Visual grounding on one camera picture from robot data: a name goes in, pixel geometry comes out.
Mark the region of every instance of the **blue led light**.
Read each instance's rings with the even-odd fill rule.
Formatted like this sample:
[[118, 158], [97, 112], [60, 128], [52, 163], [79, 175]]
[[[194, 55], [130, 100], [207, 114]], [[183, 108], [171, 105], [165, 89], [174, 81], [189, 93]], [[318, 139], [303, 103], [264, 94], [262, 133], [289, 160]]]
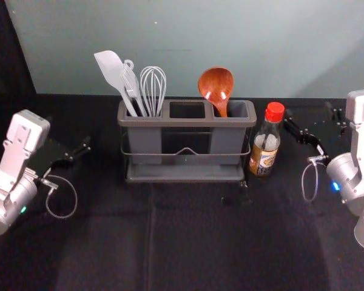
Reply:
[[340, 186], [336, 182], [332, 183], [332, 187], [333, 187], [333, 190], [340, 191]]

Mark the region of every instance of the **black table surface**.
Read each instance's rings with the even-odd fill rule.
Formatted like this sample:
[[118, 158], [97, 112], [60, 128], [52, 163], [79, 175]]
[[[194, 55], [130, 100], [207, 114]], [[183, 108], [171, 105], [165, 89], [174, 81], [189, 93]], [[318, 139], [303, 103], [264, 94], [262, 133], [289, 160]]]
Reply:
[[[251, 100], [259, 124], [271, 99]], [[302, 198], [300, 178], [312, 147], [283, 130], [272, 175], [248, 177], [252, 202], [244, 206], [221, 203], [224, 196], [237, 201], [237, 183], [126, 184], [118, 101], [0, 96], [0, 159], [10, 118], [24, 107], [52, 116], [50, 137], [68, 147], [92, 137], [92, 152], [60, 171], [78, 192], [75, 215], [52, 218], [41, 191], [0, 237], [0, 290], [364, 290], [357, 218], [323, 168], [317, 199]], [[301, 125], [324, 117], [325, 100], [281, 101]], [[342, 99], [332, 103], [345, 107]], [[309, 192], [313, 179], [310, 172]]]

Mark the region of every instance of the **soy sauce bottle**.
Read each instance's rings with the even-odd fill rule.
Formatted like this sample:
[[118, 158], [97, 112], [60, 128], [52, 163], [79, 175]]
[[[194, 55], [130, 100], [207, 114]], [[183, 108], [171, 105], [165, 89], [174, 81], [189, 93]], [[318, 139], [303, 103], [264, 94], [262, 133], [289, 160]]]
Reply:
[[268, 176], [274, 165], [280, 145], [280, 124], [285, 113], [285, 107], [279, 102], [267, 105], [265, 121], [255, 136], [249, 171], [257, 177]]

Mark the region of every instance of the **utensil holder compartment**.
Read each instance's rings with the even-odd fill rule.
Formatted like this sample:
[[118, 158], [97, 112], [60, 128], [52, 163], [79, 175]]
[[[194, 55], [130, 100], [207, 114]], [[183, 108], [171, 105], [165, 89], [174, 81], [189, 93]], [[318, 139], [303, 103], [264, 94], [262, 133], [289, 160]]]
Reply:
[[132, 117], [118, 109], [121, 151], [132, 181], [230, 181], [242, 179], [253, 103], [230, 100], [219, 117], [206, 100], [164, 100], [160, 117]]

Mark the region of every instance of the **wooden ladle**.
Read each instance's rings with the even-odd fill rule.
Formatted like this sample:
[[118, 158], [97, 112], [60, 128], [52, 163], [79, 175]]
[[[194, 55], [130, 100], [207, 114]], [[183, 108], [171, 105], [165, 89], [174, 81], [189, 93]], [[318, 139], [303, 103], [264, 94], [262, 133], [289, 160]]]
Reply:
[[234, 80], [231, 71], [213, 67], [203, 72], [198, 80], [198, 90], [203, 98], [217, 108], [221, 117], [228, 117], [226, 107], [233, 92]]

